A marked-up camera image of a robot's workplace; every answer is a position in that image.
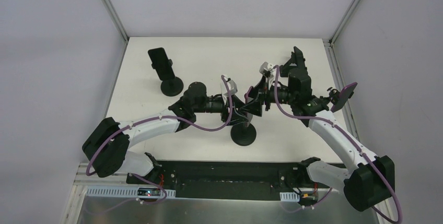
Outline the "black round-base phone stand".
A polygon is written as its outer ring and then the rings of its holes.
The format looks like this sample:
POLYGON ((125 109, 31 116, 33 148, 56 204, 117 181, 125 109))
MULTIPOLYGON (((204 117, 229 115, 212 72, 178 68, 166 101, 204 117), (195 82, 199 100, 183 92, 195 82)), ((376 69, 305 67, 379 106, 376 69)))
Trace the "black round-base phone stand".
POLYGON ((251 120, 248 123, 232 126, 230 130, 230 137, 235 144, 239 146, 249 146, 255 141, 257 137, 257 131, 254 125, 251 124, 251 121, 252 116, 251 120))

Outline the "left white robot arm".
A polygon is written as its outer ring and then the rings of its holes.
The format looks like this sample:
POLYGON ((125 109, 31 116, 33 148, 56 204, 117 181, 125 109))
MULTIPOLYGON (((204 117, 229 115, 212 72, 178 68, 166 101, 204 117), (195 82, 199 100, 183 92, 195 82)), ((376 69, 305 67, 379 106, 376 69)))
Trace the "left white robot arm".
POLYGON ((249 119, 239 111, 242 101, 235 96, 235 82, 228 79, 223 85, 226 93, 208 96, 202 82, 193 82, 177 102, 146 119, 128 122, 117 122, 112 117, 103 119, 82 146, 89 160, 86 174, 105 178, 117 172, 130 173, 139 175, 146 184, 156 183, 159 170, 155 167, 153 156, 130 151, 130 148, 189 126, 208 132, 209 128, 196 125, 198 113, 220 114, 223 124, 214 131, 246 123, 249 119))

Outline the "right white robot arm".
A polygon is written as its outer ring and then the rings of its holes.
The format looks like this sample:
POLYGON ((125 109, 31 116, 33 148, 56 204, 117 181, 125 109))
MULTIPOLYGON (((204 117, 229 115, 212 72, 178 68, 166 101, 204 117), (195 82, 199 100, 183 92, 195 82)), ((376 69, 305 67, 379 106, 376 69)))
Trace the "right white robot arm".
POLYGON ((327 97, 312 94, 311 79, 304 68, 289 71, 288 84, 278 78, 280 66, 265 62, 259 69, 262 79, 245 95, 247 103, 241 110, 260 116, 272 103, 286 116, 303 122, 320 136, 344 164, 338 168, 312 157, 301 163, 297 182, 303 187, 321 183, 343 192, 357 211, 373 208, 395 194, 395 167, 388 156, 380 157, 345 130, 334 113, 342 109, 357 86, 353 82, 338 91, 329 88, 327 97))

